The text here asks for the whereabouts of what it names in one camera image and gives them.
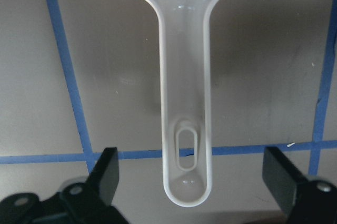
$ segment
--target bolt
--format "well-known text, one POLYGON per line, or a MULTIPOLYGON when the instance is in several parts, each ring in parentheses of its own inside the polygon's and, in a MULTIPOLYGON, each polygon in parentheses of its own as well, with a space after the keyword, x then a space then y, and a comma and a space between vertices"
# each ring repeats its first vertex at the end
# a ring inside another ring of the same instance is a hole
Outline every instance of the bolt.
POLYGON ((318 182, 317 188, 321 191, 324 191, 324 192, 331 191, 331 186, 329 184, 325 183, 325 182, 318 182))
POLYGON ((22 197, 22 198, 19 198, 17 199, 15 202, 14 202, 14 205, 16 207, 20 207, 20 206, 23 206, 24 204, 27 204, 29 201, 29 199, 27 197, 22 197))
POLYGON ((73 188, 70 189, 69 193, 71 195, 77 195, 80 194, 83 191, 81 186, 74 186, 73 188))

